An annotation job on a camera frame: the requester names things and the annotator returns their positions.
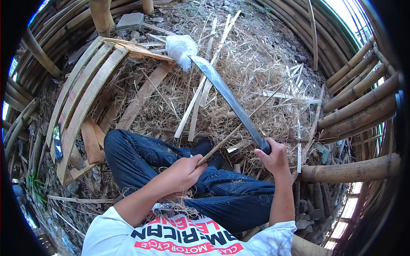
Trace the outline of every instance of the black handle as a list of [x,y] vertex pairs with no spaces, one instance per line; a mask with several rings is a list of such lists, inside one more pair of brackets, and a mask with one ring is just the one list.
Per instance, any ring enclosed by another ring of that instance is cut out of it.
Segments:
[[260,149],[267,155],[269,155],[272,152],[271,146],[265,139],[262,139]]

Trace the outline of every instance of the denim jeans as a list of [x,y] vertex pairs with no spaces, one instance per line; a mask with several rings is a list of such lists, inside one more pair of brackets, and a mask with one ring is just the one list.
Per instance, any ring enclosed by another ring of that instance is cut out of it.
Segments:
[[[124,130],[107,133],[105,155],[121,191],[142,188],[157,172],[151,168],[170,167],[182,157],[191,157],[188,147],[175,147],[164,141]],[[239,233],[269,221],[275,185],[241,173],[208,167],[199,177],[196,195],[212,194],[185,200],[185,205],[210,217],[230,233]],[[135,189],[125,193],[129,195]]]

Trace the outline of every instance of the white plastic bag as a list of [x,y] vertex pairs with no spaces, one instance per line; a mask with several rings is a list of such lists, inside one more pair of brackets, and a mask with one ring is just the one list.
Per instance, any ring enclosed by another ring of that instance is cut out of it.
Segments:
[[168,56],[176,60],[185,72],[191,67],[191,59],[188,55],[197,55],[198,53],[196,43],[188,35],[167,36],[165,48]]

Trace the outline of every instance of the foot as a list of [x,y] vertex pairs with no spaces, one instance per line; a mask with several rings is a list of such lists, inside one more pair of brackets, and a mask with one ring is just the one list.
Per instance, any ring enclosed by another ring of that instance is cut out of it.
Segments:
[[210,166],[215,166],[217,170],[222,169],[222,165],[225,162],[225,159],[223,157],[223,154],[221,151],[215,152],[215,154],[212,156],[211,160],[208,161],[208,167]]
[[191,149],[191,155],[195,156],[201,154],[202,156],[205,156],[211,151],[211,149],[212,141],[209,138],[203,138],[198,140],[194,148]]

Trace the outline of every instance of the phone screen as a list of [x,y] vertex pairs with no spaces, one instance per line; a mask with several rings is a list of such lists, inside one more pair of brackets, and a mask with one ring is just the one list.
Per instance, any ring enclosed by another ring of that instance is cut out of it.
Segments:
[[60,123],[58,123],[52,132],[54,140],[55,161],[58,163],[63,158],[63,149],[61,147]]

